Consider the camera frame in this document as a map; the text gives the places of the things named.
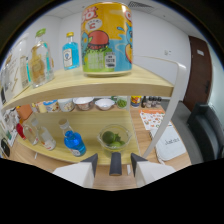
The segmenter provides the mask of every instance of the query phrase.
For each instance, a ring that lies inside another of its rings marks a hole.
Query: black chair
[[[196,103],[187,123],[204,162],[224,158],[223,127],[208,104]]]

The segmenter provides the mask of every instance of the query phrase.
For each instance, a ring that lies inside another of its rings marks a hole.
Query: shelf
[[[62,160],[70,163],[77,163],[84,160],[95,153],[98,153],[98,165],[109,165],[111,159],[106,157],[100,143],[97,141],[97,135],[102,128],[109,124],[120,124],[126,127],[131,133],[132,138],[127,149],[122,153],[122,164],[131,164],[130,154],[133,152],[140,155],[138,143],[130,116],[130,112],[126,110],[120,111],[76,111],[73,112],[55,112],[55,113],[34,113],[31,115],[36,116],[40,124],[45,126],[52,136],[55,138],[57,145],[52,151],[45,149],[40,143],[33,146],[28,140],[18,138],[18,142],[28,147],[29,149],[40,153],[42,155]],[[63,142],[62,130],[58,125],[61,118],[67,118],[70,126],[74,131],[81,134],[84,144],[86,145],[86,153],[81,157],[75,157],[66,148]]]
[[[162,77],[133,65],[132,71],[116,77],[89,77],[82,67],[54,72],[55,78],[38,88],[27,88],[14,99],[6,103],[2,110],[40,101],[54,99],[117,96],[117,95],[153,95],[170,97],[173,85]]]

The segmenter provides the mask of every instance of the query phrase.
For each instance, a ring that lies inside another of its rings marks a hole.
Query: bottle cap
[[[59,122],[58,122],[59,126],[61,129],[66,129],[69,127],[69,123],[68,123],[68,120],[67,119],[61,119]]]
[[[32,124],[33,126],[37,126],[37,124],[38,124],[38,120],[37,120],[36,118],[33,118],[33,119],[31,120],[31,124]]]
[[[40,36],[42,36],[45,33],[46,33],[46,29],[45,28],[43,28],[41,30],[38,30],[37,33],[36,33],[36,37],[40,37]]]
[[[69,32],[69,33],[66,34],[66,37],[71,37],[71,36],[74,36],[73,32]]]

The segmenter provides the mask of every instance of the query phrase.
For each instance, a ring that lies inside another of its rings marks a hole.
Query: ceiling
[[[60,6],[48,11],[46,16],[55,16],[61,19],[70,16],[74,13],[82,12],[83,9],[91,4],[97,2],[106,2],[106,1],[97,1],[97,0],[71,0],[67,3],[61,4]],[[121,1],[110,1],[110,2],[122,2],[127,6],[131,2],[130,0],[121,0]],[[168,8],[165,5],[162,5],[156,1],[152,0],[134,0],[134,2],[141,3],[146,5],[145,7],[130,7],[131,10],[138,10],[144,13],[149,13],[153,16],[159,17],[167,22],[173,24],[177,28],[181,29],[189,36],[194,36],[203,40],[206,40],[205,37],[200,33],[200,31],[190,23],[186,18],[181,14],[174,11],[171,8]]]

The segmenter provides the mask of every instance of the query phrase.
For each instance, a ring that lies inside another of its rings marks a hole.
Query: small pot
[[[79,109],[89,110],[93,99],[94,99],[94,97],[79,97],[79,98],[74,98],[73,102],[75,104],[77,104]]]
[[[70,99],[59,99],[58,104],[59,104],[60,109],[63,112],[72,111],[75,107],[75,104],[74,104],[72,98],[70,98]]]
[[[58,106],[57,100],[44,101],[43,104],[46,107],[48,112],[58,112],[59,111],[59,106]]]

